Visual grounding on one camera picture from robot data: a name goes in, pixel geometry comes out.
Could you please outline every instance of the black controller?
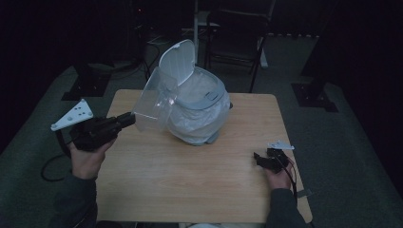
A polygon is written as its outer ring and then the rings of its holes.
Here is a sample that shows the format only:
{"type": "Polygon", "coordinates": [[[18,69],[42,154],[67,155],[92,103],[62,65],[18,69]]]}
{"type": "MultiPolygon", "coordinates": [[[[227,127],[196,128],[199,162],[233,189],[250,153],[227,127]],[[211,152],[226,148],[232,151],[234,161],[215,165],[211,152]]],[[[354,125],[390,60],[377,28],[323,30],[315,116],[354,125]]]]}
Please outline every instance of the black controller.
{"type": "MultiPolygon", "coordinates": [[[[126,112],[118,117],[92,118],[75,124],[70,130],[70,136],[77,149],[91,152],[103,144],[116,139],[118,133],[123,128],[134,123],[136,123],[136,117],[130,112],[126,112]]],[[[71,158],[70,150],[67,148],[62,130],[57,130],[55,133],[63,152],[71,158]]]]}
{"type": "Polygon", "coordinates": [[[254,158],[257,165],[270,169],[274,173],[278,173],[283,167],[287,167],[289,163],[288,157],[284,154],[284,151],[274,148],[267,148],[267,159],[257,153],[254,153],[254,158]]]}

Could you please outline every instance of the person's right hand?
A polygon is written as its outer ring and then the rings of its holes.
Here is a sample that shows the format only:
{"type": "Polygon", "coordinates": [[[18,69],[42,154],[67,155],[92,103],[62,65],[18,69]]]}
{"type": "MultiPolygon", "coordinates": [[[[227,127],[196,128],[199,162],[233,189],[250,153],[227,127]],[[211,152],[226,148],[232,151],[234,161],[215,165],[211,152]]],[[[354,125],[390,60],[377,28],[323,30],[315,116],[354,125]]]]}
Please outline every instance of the person's right hand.
{"type": "Polygon", "coordinates": [[[71,152],[72,174],[83,180],[96,178],[106,157],[105,152],[115,141],[116,139],[107,142],[93,152],[79,150],[74,142],[71,142],[68,149],[71,152]]]}
{"type": "MultiPolygon", "coordinates": [[[[289,163],[288,163],[286,169],[290,173],[291,177],[293,177],[291,168],[293,167],[294,162],[291,159],[288,159],[288,161],[289,161],[289,163]]],[[[285,188],[285,189],[291,188],[291,180],[288,177],[287,173],[284,171],[284,169],[281,169],[281,171],[279,171],[276,174],[269,169],[264,169],[264,172],[266,173],[266,177],[267,177],[267,180],[269,181],[269,186],[270,186],[271,190],[274,190],[277,188],[285,188]]]]}

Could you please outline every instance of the table top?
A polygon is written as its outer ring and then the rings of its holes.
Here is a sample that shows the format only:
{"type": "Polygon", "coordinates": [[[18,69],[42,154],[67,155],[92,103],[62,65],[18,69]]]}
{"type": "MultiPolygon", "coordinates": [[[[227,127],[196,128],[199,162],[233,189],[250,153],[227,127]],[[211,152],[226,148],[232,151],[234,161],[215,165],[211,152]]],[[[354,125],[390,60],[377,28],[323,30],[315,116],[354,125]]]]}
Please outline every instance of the table top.
{"type": "MultiPolygon", "coordinates": [[[[108,116],[131,111],[140,96],[141,90],[117,91],[108,116]]],[[[168,131],[124,128],[97,179],[98,219],[264,223],[269,187],[253,152],[265,156],[267,143],[289,143],[287,132],[275,96],[230,98],[234,107],[213,144],[192,146],[168,131]]],[[[284,152],[295,160],[293,151],[284,152]]],[[[302,189],[297,170],[297,190],[302,189]]],[[[312,220],[306,197],[298,199],[298,210],[312,220]]]]}

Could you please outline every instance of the clear plastic lid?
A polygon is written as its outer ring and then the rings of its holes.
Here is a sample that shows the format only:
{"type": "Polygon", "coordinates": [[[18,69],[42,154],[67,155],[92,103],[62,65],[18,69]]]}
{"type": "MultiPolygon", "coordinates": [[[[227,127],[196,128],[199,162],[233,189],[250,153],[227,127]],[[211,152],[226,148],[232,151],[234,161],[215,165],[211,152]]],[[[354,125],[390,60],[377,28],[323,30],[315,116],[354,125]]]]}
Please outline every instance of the clear plastic lid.
{"type": "Polygon", "coordinates": [[[136,116],[136,127],[140,130],[164,130],[177,98],[178,83],[156,67],[142,95],[134,105],[132,113],[136,116]]]}
{"type": "Polygon", "coordinates": [[[191,40],[183,40],[168,49],[160,59],[162,72],[174,77],[178,86],[184,83],[195,70],[195,45],[191,40]]]}

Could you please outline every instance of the gray carpet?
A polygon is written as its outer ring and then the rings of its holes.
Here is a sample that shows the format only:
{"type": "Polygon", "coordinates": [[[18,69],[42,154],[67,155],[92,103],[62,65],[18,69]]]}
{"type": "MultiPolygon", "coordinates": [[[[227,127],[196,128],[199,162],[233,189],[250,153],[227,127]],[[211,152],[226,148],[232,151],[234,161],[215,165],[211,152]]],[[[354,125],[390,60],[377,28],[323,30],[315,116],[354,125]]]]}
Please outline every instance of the gray carpet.
{"type": "MultiPolygon", "coordinates": [[[[161,54],[172,45],[160,42],[161,54]]],[[[403,202],[393,188],[352,109],[336,85],[325,91],[339,112],[299,107],[291,83],[309,83],[300,72],[316,40],[270,37],[265,47],[269,67],[259,70],[255,93],[270,93],[278,104],[292,145],[296,147],[300,175],[307,189],[316,227],[403,227],[403,202]]],[[[199,64],[202,67],[202,47],[199,64]]],[[[158,53],[147,47],[146,61],[158,53]]],[[[213,64],[229,92],[247,92],[247,69],[213,64]]],[[[76,78],[68,68],[48,89],[31,116],[0,157],[0,215],[13,227],[46,227],[53,213],[52,200],[60,182],[41,179],[42,166],[61,154],[50,125],[77,102],[62,102],[76,78]]],[[[142,89],[143,69],[113,75],[102,98],[86,98],[96,116],[107,113],[116,90],[142,89]]],[[[61,178],[69,159],[53,162],[49,178],[61,178]]]]}

